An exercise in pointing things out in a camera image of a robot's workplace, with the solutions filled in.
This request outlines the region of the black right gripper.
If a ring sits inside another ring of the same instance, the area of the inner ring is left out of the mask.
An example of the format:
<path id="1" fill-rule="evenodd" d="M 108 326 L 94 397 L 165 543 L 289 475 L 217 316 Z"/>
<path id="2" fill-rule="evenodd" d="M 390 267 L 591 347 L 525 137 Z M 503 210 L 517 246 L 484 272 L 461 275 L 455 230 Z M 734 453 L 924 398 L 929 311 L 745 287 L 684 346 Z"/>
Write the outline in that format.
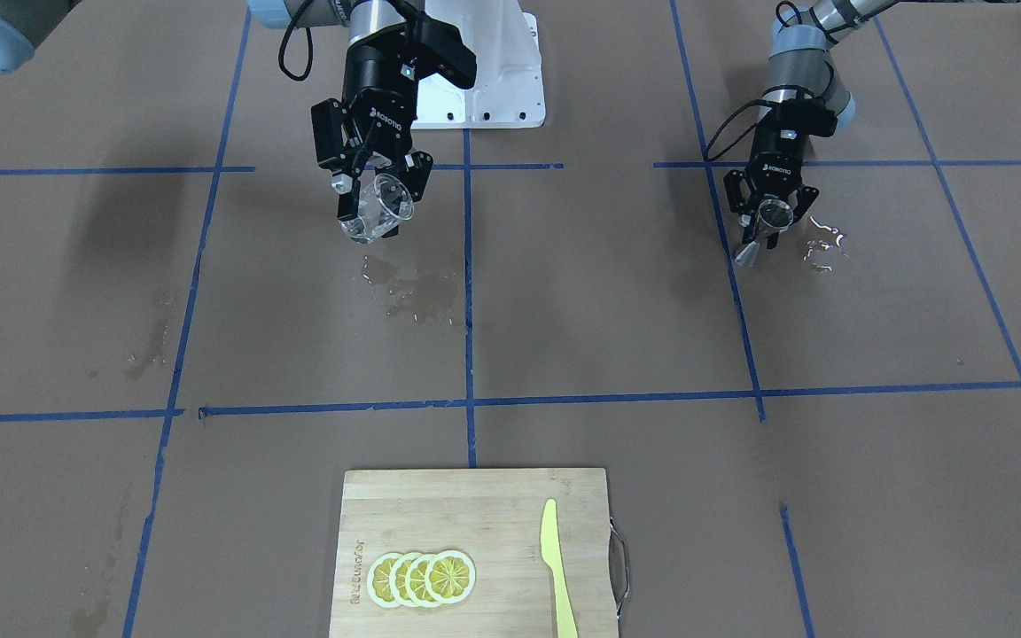
<path id="1" fill-rule="evenodd" d="M 434 166 L 431 154 L 414 149 L 414 26 L 386 26 L 353 41 L 346 50 L 344 104 L 327 98 L 311 108 L 317 165 L 331 174 L 338 222 L 357 217 L 361 174 L 373 163 L 383 168 L 385 236 L 396 236 L 414 217 Z"/>

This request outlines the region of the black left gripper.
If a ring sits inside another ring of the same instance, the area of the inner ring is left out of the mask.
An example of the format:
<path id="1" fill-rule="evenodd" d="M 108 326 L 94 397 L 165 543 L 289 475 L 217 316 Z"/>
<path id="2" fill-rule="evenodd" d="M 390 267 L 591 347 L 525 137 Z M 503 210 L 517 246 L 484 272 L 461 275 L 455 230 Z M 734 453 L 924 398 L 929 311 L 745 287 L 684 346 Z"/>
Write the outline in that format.
<path id="1" fill-rule="evenodd" d="M 757 238 L 757 207 L 764 198 L 769 198 L 768 250 L 774 250 L 781 234 L 803 220 L 820 194 L 817 187 L 803 182 L 809 135 L 779 129 L 771 113 L 778 104 L 765 98 L 750 102 L 763 114 L 755 121 L 748 167 L 729 170 L 722 178 L 727 206 L 743 227 L 742 242 L 753 242 Z"/>

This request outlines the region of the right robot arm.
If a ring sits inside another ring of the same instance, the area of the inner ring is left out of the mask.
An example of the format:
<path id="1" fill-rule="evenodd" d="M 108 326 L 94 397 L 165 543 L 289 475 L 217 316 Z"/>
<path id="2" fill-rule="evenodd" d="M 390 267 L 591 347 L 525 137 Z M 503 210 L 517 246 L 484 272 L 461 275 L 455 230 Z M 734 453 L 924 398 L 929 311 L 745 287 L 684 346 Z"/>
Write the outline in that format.
<path id="1" fill-rule="evenodd" d="M 337 222 L 368 244 L 398 233 L 425 194 L 433 157 L 414 149 L 417 84 L 431 59 L 418 51 L 431 35 L 421 1 L 248 1 L 276 34 L 280 73 L 301 82 L 320 66 L 315 32 L 348 35 L 343 89 L 309 109 L 317 165 L 337 194 Z M 0 75 L 25 67 L 89 26 L 134 21 L 134 51 L 166 37 L 211 32 L 215 1 L 0 1 Z"/>

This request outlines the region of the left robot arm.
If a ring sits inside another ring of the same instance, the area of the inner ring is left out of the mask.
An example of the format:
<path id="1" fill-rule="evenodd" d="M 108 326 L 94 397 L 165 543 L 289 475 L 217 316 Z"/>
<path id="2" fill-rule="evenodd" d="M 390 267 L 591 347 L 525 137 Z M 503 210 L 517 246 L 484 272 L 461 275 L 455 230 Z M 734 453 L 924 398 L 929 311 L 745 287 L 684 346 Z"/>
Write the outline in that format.
<path id="1" fill-rule="evenodd" d="M 751 150 L 743 169 L 722 178 L 729 211 L 743 229 L 737 265 L 753 265 L 781 234 L 805 217 L 819 192 L 803 182 L 811 137 L 831 137 L 853 120 L 856 101 L 831 49 L 856 29 L 886 12 L 892 1 L 791 1 L 776 5 L 768 75 L 750 126 Z"/>

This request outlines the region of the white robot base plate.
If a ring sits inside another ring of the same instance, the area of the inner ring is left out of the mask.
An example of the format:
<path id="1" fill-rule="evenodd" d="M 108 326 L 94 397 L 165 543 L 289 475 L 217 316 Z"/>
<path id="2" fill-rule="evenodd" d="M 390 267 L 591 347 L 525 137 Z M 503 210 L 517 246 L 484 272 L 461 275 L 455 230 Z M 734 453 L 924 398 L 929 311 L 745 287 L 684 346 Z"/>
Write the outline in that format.
<path id="1" fill-rule="evenodd" d="M 474 88 L 438 75 L 420 83 L 414 129 L 522 129 L 547 116 L 536 17 L 518 1 L 428 1 L 425 10 L 461 32 L 477 56 Z"/>

